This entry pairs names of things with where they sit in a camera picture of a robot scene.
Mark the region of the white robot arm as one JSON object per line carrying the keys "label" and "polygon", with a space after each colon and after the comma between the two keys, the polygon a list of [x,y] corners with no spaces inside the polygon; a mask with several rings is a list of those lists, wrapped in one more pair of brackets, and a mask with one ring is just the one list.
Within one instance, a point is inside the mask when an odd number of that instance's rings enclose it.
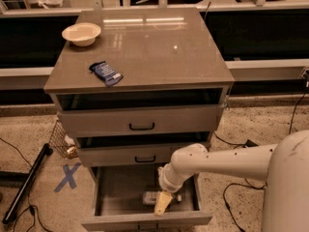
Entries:
{"label": "white robot arm", "polygon": [[264,181],[262,232],[309,232],[309,130],[246,149],[210,152],[199,143],[180,148],[158,169],[154,213],[163,215],[172,194],[202,172]]}

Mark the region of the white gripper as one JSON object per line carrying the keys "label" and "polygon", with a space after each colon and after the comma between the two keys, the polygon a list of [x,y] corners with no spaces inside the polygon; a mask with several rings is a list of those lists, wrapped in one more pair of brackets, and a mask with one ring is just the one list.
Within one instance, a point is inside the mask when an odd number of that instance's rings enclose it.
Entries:
{"label": "white gripper", "polygon": [[160,166],[157,171],[159,185],[164,191],[157,193],[154,214],[161,217],[173,199],[171,193],[175,193],[181,189],[187,177],[178,173],[170,163]]}

